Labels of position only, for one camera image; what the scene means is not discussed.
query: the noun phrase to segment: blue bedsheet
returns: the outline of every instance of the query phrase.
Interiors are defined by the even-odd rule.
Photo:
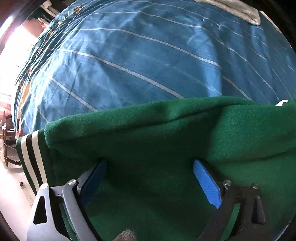
[[[294,99],[296,55],[260,17],[253,26],[193,0],[77,0],[33,47],[14,122],[20,109],[28,134],[67,115],[165,99]]]

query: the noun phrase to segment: screw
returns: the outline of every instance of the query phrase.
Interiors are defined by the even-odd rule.
[[[223,183],[226,185],[226,186],[231,186],[232,185],[232,182],[230,180],[224,180]]]
[[[46,189],[48,188],[48,184],[47,183],[43,183],[41,186],[40,186],[41,189]]]
[[[77,182],[77,181],[76,181],[75,179],[72,179],[72,180],[70,180],[70,181],[68,182],[68,184],[72,186],[72,185],[75,185],[76,182]]]
[[[259,189],[258,184],[255,184],[255,183],[252,184],[252,187],[253,187],[254,189]]]

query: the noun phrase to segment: green fleece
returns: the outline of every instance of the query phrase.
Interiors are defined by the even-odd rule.
[[[126,228],[141,241],[196,240],[215,207],[194,176],[195,159],[221,180],[257,183],[277,233],[296,213],[295,117],[294,101],[169,100],[48,123],[39,137],[47,150],[40,150],[51,186],[109,161],[108,177],[86,207],[103,240]]]

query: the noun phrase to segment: floor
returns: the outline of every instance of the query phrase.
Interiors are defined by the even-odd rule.
[[[18,160],[14,149],[7,154]],[[0,210],[20,241],[26,241],[30,212],[35,195],[29,187],[23,168],[13,164],[6,167],[3,155],[0,154]]]

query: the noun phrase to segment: gray cloth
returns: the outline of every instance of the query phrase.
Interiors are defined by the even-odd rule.
[[[137,241],[136,236],[130,230],[125,230],[119,234],[113,241]]]
[[[240,0],[195,0],[196,2],[204,2],[219,7],[233,15],[251,23],[260,25],[260,17],[258,10],[243,3]]]

